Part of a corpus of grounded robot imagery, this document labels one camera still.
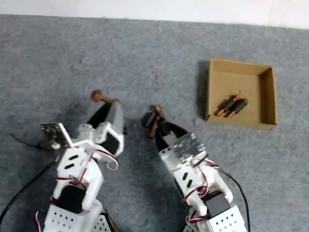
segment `carpet floor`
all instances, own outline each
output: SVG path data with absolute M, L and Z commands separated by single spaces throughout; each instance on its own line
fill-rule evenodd
M 271 65 L 277 73 L 279 124 L 271 131 L 208 124 L 211 58 Z M 210 159 L 247 195 L 253 232 L 309 228 L 309 31 L 243 25 L 0 15 L 0 208 L 55 155 L 36 144 L 39 124 L 62 122 L 70 135 L 100 107 L 102 89 L 126 104 L 128 135 L 117 172 L 101 164 L 98 199 L 121 231 L 178 232 L 187 214 L 172 176 L 140 118 L 163 106 L 169 121 L 197 131 Z M 12 206 L 4 232 L 35 231 L 47 209 L 56 167 Z M 226 179 L 245 219 L 236 185 Z

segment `copper pin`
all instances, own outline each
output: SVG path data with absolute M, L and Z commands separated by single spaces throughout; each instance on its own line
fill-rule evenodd
M 231 118 L 235 113 L 236 113 L 235 110 L 230 111 L 230 112 L 226 115 L 226 117 L 227 117 L 227 118 Z
M 246 105 L 248 100 L 246 98 L 239 99 L 231 108 L 231 111 L 226 115 L 227 118 L 231 118 L 234 114 L 238 114 Z
M 233 95 L 231 96 L 228 100 L 226 100 L 222 106 L 220 107 L 220 109 L 217 110 L 217 112 L 215 113 L 215 115 L 220 116 L 221 114 L 223 114 L 224 112 L 228 111 L 229 109 L 232 108 L 232 106 L 235 104 L 235 102 L 237 102 L 239 100 L 239 96 L 238 95 Z

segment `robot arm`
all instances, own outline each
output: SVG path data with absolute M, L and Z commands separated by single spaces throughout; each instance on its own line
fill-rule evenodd
M 149 129 L 149 138 L 155 137 L 162 161 L 192 206 L 183 231 L 246 232 L 239 209 L 232 204 L 231 190 L 220 177 L 218 166 L 207 159 L 197 135 L 167 122 L 158 106 L 145 114 L 142 125 Z
M 91 232 L 101 224 L 105 231 L 115 231 L 111 223 L 100 215 L 102 204 L 96 199 L 103 183 L 97 162 L 118 169 L 116 156 L 124 149 L 124 117 L 122 104 L 111 101 L 104 104 L 86 123 L 78 128 L 78 136 L 71 139 L 61 123 L 44 124 L 41 129 L 53 148 L 66 148 L 57 168 L 54 189 L 44 232 Z

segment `perforated metal plate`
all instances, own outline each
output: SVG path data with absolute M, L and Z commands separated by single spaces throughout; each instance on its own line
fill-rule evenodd
M 93 226 L 92 232 L 113 232 L 105 215 L 100 215 L 98 221 Z
M 185 226 L 181 232 L 197 232 L 196 230 L 192 229 L 189 226 Z

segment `cardboard box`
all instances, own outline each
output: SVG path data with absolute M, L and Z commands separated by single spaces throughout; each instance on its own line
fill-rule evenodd
M 275 74 L 271 66 L 227 59 L 212 59 L 209 68 L 206 120 L 269 130 L 278 123 Z M 232 118 L 214 113 L 232 95 L 248 104 Z

